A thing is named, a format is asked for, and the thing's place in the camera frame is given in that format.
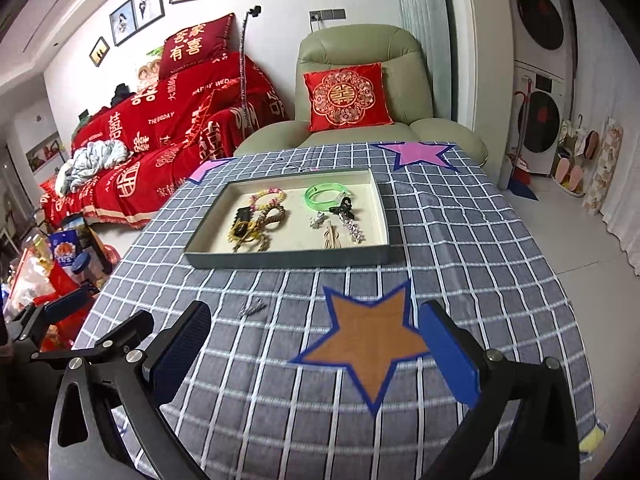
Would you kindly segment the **pink star rhinestone clip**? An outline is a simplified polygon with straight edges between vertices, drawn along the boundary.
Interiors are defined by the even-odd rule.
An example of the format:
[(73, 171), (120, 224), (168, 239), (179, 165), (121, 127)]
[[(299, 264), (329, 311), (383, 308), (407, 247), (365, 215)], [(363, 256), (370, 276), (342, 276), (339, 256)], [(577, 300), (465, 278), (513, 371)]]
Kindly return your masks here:
[(364, 234), (358, 226), (358, 223), (355, 219), (349, 218), (346, 214), (340, 214), (341, 224), (344, 226), (346, 232), (350, 240), (359, 245), (364, 241)]

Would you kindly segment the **red bedspread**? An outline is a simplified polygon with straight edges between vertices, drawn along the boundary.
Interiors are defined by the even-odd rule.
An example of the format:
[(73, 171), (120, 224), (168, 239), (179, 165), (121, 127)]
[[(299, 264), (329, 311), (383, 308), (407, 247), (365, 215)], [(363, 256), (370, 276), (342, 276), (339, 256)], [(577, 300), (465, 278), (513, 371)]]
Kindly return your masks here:
[(231, 52), (180, 70), (79, 129), (73, 151), (115, 140), (130, 155), (63, 196), (43, 184), (44, 218), (55, 229), (72, 214), (141, 229), (202, 162), (231, 156), (253, 132), (285, 118), (276, 89), (250, 58)]

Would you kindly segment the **red bed pillow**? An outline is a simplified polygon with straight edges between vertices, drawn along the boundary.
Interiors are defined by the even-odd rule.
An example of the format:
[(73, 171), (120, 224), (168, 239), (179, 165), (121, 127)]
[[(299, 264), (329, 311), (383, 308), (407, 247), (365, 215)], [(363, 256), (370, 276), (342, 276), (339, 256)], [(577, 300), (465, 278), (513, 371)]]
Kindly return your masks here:
[(166, 79), (180, 70), (229, 53), (234, 22), (235, 15), (229, 13), (175, 32), (164, 42), (158, 78)]

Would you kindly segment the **framed wall photo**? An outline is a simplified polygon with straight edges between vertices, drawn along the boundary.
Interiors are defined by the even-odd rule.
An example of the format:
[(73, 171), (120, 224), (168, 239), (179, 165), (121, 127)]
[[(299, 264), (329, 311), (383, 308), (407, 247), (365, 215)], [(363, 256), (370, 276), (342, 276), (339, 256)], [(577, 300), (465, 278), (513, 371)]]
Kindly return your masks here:
[(110, 14), (115, 47), (165, 16), (163, 0), (127, 0)]

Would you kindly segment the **small silver earring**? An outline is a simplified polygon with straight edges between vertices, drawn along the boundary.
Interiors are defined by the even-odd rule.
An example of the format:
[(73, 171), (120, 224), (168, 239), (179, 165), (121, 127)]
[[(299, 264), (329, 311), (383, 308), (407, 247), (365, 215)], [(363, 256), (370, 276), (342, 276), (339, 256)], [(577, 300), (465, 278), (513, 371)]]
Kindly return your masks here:
[(248, 300), (246, 304), (239, 310), (239, 318), (248, 318), (268, 307), (268, 302), (262, 298), (254, 298)]

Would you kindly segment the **grey checked tablecloth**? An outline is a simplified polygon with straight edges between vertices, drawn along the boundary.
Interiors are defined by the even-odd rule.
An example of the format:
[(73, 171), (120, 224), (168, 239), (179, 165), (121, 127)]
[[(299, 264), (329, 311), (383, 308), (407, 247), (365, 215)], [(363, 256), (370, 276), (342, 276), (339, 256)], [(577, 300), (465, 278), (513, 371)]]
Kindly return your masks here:
[(160, 419), (204, 479), (576, 479), (598, 420), (570, 300), (455, 145), (191, 170), (79, 333), (192, 302)]

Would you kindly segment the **red embroidered cushion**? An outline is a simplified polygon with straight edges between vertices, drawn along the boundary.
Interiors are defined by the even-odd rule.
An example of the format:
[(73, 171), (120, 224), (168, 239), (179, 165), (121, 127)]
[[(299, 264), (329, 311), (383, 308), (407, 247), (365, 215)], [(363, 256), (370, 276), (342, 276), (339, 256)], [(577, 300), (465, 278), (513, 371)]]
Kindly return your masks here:
[(386, 104), (381, 63), (306, 73), (304, 84), (311, 133), (393, 123)]

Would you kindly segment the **pink star sticker far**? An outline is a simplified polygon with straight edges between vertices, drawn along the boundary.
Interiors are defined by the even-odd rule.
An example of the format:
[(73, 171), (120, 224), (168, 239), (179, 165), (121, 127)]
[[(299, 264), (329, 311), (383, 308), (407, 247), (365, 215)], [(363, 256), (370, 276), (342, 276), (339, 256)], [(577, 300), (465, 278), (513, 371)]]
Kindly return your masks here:
[(452, 150), (449, 144), (429, 144), (424, 142), (396, 142), (396, 143), (372, 143), (375, 148), (393, 153), (395, 156), (394, 170), (417, 164), (444, 168), (458, 172), (457, 168), (448, 162), (445, 155)]

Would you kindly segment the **cream jewelry tray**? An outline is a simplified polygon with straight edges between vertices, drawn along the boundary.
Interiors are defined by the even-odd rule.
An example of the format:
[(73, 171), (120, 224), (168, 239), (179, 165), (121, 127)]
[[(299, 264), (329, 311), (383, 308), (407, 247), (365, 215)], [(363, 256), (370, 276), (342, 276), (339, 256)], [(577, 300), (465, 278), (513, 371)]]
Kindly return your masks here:
[[(352, 212), (364, 234), (354, 244), (340, 218), (323, 211), (328, 218), (320, 229), (311, 229), (316, 214), (306, 206), (307, 188), (323, 182), (337, 182), (350, 192)], [(262, 232), (248, 236), (240, 244), (231, 237), (236, 211), (250, 206), (252, 220), (259, 206), (282, 200), (285, 217), (270, 222)], [(323, 248), (323, 232), (329, 224), (337, 227), (342, 247)], [(377, 266), (390, 262), (390, 233), (378, 184), (369, 168), (309, 171), (241, 180), (225, 184), (215, 195), (184, 248), (186, 261), (197, 269), (346, 268)]]

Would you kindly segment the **washing machine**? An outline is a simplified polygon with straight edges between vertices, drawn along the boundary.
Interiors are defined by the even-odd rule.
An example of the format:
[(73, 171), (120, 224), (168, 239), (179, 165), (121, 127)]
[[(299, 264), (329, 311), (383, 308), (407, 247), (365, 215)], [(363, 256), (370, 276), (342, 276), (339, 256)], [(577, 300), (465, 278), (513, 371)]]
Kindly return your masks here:
[(568, 0), (509, 0), (514, 72), (506, 149), (548, 176), (570, 105), (572, 33)]

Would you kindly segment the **black claw hair clip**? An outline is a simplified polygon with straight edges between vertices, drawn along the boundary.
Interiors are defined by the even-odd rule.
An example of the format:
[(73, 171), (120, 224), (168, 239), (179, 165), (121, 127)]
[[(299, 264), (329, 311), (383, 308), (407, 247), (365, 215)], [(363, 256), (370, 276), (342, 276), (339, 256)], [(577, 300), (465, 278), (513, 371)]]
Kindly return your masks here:
[(355, 220), (356, 217), (352, 212), (352, 200), (348, 196), (344, 196), (340, 203), (329, 208), (331, 214), (335, 214), (343, 220)]

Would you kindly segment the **beige hair clip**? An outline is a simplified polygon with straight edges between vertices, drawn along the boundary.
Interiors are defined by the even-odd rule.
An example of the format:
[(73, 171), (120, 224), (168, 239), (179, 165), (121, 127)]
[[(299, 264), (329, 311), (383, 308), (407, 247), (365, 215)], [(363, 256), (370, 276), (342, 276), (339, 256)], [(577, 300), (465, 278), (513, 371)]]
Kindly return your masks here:
[(340, 234), (337, 232), (337, 227), (329, 224), (323, 232), (323, 248), (338, 249), (341, 247)]

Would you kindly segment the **grey white crumpled cloth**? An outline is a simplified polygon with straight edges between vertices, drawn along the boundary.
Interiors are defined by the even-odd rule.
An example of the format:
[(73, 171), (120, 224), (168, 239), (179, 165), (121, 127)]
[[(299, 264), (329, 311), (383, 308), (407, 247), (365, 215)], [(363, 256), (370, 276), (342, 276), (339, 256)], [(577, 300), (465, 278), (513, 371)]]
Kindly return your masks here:
[(55, 179), (56, 195), (62, 197), (79, 191), (101, 171), (126, 162), (130, 155), (129, 148), (119, 140), (89, 142), (64, 162)]

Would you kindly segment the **silver dangling earring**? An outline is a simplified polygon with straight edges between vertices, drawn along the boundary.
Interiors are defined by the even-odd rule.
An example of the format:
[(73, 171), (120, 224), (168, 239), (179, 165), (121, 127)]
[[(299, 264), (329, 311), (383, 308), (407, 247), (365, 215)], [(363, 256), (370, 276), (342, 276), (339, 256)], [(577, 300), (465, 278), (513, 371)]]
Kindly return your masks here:
[(309, 226), (311, 227), (311, 229), (320, 229), (327, 218), (328, 216), (325, 212), (317, 211), (316, 214), (309, 220)]

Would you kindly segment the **blue snack box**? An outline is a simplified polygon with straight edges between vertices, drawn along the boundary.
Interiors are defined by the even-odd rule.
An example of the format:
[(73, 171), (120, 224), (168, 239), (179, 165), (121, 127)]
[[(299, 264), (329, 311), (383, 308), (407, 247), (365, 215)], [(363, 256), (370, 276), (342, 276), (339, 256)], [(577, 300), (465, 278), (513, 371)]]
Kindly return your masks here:
[(64, 230), (49, 235), (51, 252), (55, 261), (63, 268), (73, 265), (82, 252), (79, 236), (75, 230)]

